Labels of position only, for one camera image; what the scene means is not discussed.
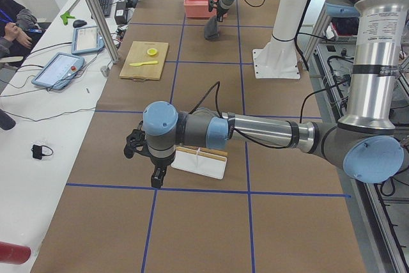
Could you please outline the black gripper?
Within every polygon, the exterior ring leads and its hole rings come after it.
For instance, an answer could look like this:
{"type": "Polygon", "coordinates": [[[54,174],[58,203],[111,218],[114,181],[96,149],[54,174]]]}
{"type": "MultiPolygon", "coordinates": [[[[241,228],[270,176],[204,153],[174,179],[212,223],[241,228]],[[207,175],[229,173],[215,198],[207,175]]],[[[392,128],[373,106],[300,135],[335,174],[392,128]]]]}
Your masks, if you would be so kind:
{"type": "Polygon", "coordinates": [[[164,184],[167,167],[173,163],[174,156],[168,156],[165,158],[152,156],[150,160],[155,166],[155,169],[151,175],[151,186],[156,189],[161,189],[164,184]]]}
{"type": "Polygon", "coordinates": [[[217,20],[224,20],[224,16],[227,14],[228,9],[224,8],[217,8],[216,19],[217,20]]]}

